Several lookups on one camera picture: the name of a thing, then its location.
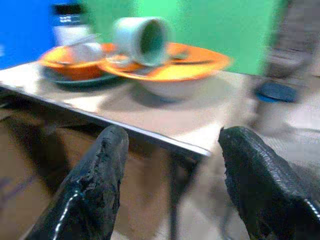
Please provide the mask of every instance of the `tabletop surface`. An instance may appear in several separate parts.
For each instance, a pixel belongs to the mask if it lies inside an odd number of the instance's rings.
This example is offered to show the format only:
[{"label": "tabletop surface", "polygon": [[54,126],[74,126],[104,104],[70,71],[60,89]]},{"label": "tabletop surface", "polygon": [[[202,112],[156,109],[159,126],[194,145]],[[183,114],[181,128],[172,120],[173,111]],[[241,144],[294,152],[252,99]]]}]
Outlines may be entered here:
[{"label": "tabletop surface", "polygon": [[133,80],[117,78],[95,88],[58,86],[40,75],[37,62],[0,71],[0,87],[149,136],[170,149],[209,156],[222,127],[241,115],[247,75],[220,71],[200,92],[164,102]]}]

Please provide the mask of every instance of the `table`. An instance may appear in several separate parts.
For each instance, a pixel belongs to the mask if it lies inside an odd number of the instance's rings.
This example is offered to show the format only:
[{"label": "table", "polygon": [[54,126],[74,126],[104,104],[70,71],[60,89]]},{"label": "table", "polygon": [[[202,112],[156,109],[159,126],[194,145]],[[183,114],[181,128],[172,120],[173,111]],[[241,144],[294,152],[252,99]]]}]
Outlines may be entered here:
[{"label": "table", "polygon": [[[95,88],[71,89],[42,78],[37,62],[0,71],[0,87],[53,108],[70,111],[101,126],[115,124],[129,135],[172,152],[171,239],[176,239],[179,196],[203,157],[217,146],[220,129],[242,114],[250,76],[220,71],[194,97],[164,102],[136,82],[117,78]],[[189,172],[179,188],[178,164]]]}]

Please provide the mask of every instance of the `orange plate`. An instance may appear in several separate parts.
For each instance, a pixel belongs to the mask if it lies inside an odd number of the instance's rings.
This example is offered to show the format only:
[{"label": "orange plate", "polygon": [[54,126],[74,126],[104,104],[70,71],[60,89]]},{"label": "orange plate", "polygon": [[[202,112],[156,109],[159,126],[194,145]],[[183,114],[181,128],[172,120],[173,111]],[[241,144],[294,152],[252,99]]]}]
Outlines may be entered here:
[{"label": "orange plate", "polygon": [[[107,43],[106,46],[108,46],[109,48],[113,48],[112,43]],[[183,52],[185,49],[188,50],[188,57],[186,59],[171,59],[164,66],[155,68],[154,71],[150,72],[146,76],[141,76],[132,72],[128,72],[128,70],[132,71],[133,67],[134,69],[143,68],[143,66],[138,64],[135,64],[135,66],[131,65],[128,67],[128,69],[119,68],[104,59],[99,63],[99,67],[101,70],[105,72],[135,80],[152,82],[177,82],[205,78],[212,74],[214,71],[222,70],[223,68],[227,67],[231,62],[229,57],[218,52],[210,51],[208,49],[200,47],[184,45],[180,43],[169,43],[167,51],[170,55],[176,55],[178,53]],[[212,62],[192,65],[173,64],[173,62],[187,63],[208,60]]]}]

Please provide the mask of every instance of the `green wall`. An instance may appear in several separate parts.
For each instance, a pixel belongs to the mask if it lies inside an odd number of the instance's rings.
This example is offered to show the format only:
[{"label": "green wall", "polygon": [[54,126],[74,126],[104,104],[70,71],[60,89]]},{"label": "green wall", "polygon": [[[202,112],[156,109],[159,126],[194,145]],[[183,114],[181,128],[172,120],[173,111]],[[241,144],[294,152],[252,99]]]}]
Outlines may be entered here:
[{"label": "green wall", "polygon": [[95,30],[110,41],[112,22],[127,16],[160,16],[172,40],[233,58],[232,72],[261,74],[281,0],[83,0]]}]

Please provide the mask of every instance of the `metal table leg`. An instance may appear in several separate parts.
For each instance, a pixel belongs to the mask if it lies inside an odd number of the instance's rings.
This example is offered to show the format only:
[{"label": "metal table leg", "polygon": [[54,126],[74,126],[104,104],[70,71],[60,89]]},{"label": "metal table leg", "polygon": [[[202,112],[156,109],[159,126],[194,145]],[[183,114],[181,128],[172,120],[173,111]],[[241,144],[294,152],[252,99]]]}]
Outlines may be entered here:
[{"label": "metal table leg", "polygon": [[[195,175],[200,158],[188,158],[180,154],[171,154],[170,163],[170,240],[177,240],[179,233],[178,203]],[[186,170],[187,176],[179,176],[179,167]]]},{"label": "metal table leg", "polygon": [[178,232],[178,163],[174,157],[171,158],[170,166],[170,240],[177,239]]}]

